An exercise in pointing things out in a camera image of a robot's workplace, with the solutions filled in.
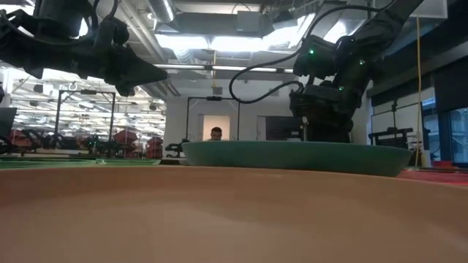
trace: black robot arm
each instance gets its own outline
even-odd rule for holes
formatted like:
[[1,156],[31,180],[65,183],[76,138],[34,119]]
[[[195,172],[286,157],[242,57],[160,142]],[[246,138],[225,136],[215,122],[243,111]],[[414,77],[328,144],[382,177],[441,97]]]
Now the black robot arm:
[[[366,21],[352,36],[336,44],[316,36],[307,37],[294,65],[298,76],[309,83],[290,94],[294,116],[306,116],[308,140],[348,142],[352,116],[361,107],[364,91],[372,79],[372,65],[392,45],[401,29],[423,0],[394,0]],[[333,81],[314,85],[317,77]]]
[[[129,32],[124,22],[114,18],[118,1],[99,25],[98,3],[96,0],[91,6],[88,0],[37,0],[32,16],[23,10],[10,14],[0,10],[0,60],[22,67],[39,79],[45,68],[85,79],[102,78],[115,85],[122,96],[133,95],[136,85],[166,79],[165,71],[138,58],[124,45]],[[76,39],[82,19],[88,24],[88,34]]]

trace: person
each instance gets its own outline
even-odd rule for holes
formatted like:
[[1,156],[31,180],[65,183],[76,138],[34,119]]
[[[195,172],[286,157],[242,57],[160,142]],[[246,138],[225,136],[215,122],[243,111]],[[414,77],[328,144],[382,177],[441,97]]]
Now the person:
[[211,129],[211,139],[210,140],[221,140],[222,130],[219,127],[214,127]]

